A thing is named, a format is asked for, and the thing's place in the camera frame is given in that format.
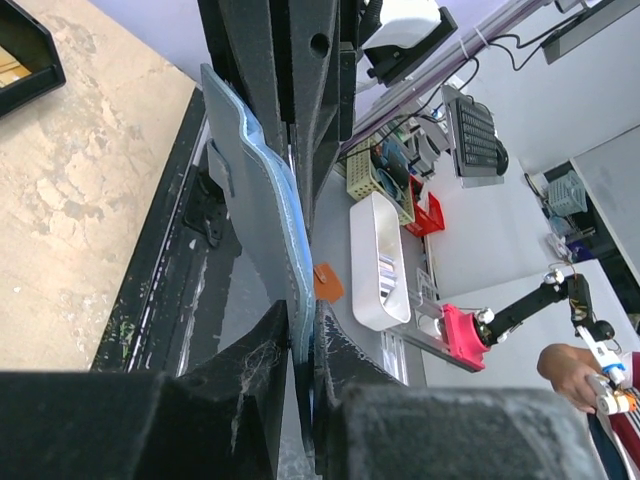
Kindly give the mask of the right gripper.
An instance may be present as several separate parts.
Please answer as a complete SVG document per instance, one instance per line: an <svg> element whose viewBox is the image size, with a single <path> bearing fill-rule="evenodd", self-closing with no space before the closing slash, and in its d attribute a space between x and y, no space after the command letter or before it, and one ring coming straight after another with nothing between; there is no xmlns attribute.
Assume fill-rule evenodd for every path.
<svg viewBox="0 0 640 480"><path fill-rule="evenodd" d="M267 145L285 154L270 3L199 0L197 4L215 72L250 107ZM311 225L316 201L336 162L339 140L352 136L359 2L291 1L289 22L293 150L304 223Z"/></svg>

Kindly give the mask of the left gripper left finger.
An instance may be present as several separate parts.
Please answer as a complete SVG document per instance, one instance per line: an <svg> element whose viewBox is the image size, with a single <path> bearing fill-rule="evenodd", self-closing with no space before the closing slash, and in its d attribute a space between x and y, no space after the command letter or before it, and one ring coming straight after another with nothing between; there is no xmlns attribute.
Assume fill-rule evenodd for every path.
<svg viewBox="0 0 640 480"><path fill-rule="evenodd" d="M254 328L191 372L5 372L5 479L273 479L288 320Z"/></svg>

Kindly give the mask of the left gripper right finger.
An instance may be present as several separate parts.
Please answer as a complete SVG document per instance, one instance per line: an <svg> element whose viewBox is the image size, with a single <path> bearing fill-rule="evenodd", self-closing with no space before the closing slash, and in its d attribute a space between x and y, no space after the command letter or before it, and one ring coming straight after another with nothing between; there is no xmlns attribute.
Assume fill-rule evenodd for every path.
<svg viewBox="0 0 640 480"><path fill-rule="evenodd" d="M412 388L314 320L315 471L324 479L603 479L584 422L539 389Z"/></svg>

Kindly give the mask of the blue card holder wallet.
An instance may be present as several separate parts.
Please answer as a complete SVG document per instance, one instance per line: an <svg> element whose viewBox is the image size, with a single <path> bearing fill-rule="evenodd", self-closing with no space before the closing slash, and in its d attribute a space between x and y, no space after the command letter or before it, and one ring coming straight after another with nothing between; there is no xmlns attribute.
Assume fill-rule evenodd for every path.
<svg viewBox="0 0 640 480"><path fill-rule="evenodd" d="M294 175L266 143L248 105L201 66L211 138L209 174L222 189L236 236L270 301L287 302L294 362L309 361L315 318L313 265Z"/></svg>

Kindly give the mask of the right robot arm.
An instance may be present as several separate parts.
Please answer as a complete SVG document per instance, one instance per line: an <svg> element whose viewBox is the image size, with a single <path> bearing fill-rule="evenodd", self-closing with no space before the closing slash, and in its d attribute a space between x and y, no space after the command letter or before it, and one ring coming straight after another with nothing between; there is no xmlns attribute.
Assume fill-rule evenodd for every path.
<svg viewBox="0 0 640 480"><path fill-rule="evenodd" d="M353 134L357 63L399 83L457 24L434 1L201 0L213 68L261 122L266 143L294 155L307 226L341 144Z"/></svg>

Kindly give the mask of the person's hand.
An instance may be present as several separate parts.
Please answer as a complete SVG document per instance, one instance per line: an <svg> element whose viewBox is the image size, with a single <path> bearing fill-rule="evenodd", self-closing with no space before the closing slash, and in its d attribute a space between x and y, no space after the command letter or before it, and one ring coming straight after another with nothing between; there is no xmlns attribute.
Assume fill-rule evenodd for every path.
<svg viewBox="0 0 640 480"><path fill-rule="evenodd" d="M549 345L539 355L537 371L579 411L596 412L596 393L588 378L600 374L601 369L590 350L567 344Z"/></svg>

